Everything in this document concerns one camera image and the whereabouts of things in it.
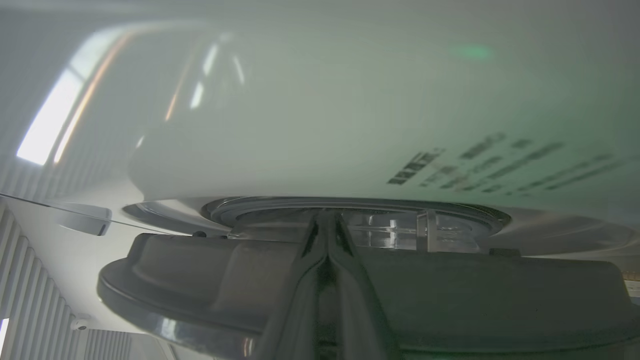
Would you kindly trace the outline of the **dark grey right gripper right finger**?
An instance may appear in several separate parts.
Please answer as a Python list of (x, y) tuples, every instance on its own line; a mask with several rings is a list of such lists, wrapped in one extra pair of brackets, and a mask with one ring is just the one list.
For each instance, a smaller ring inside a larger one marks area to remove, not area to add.
[(329, 213), (329, 263), (336, 274), (343, 360), (402, 360), (402, 351), (350, 232)]

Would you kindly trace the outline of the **round glass washing machine door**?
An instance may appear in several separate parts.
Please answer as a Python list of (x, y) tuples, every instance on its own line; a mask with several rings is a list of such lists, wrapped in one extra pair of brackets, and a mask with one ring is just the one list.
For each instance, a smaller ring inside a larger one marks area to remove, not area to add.
[(133, 326), (215, 359), (252, 360), (316, 212), (327, 260), (316, 360), (343, 360), (329, 213), (341, 214), (401, 360), (640, 360), (640, 295), (604, 258), (563, 259), (633, 239), (590, 218), (539, 223), (462, 203), (236, 197), (206, 203), (199, 230), (138, 234), (105, 265), (100, 300)]

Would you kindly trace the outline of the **white washing machine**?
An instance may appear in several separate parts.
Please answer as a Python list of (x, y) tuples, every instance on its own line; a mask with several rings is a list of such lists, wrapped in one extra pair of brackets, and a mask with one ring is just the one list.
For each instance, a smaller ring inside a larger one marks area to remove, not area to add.
[(488, 207), (530, 255), (640, 251), (640, 74), (418, 33), (0, 20), (0, 193), (209, 228), (259, 198)]

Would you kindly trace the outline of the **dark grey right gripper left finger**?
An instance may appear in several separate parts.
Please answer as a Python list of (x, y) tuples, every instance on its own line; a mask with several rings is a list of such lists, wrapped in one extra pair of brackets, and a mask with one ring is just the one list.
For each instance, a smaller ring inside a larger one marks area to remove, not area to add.
[(323, 212), (311, 217), (251, 360), (316, 360), (318, 315), (328, 256)]

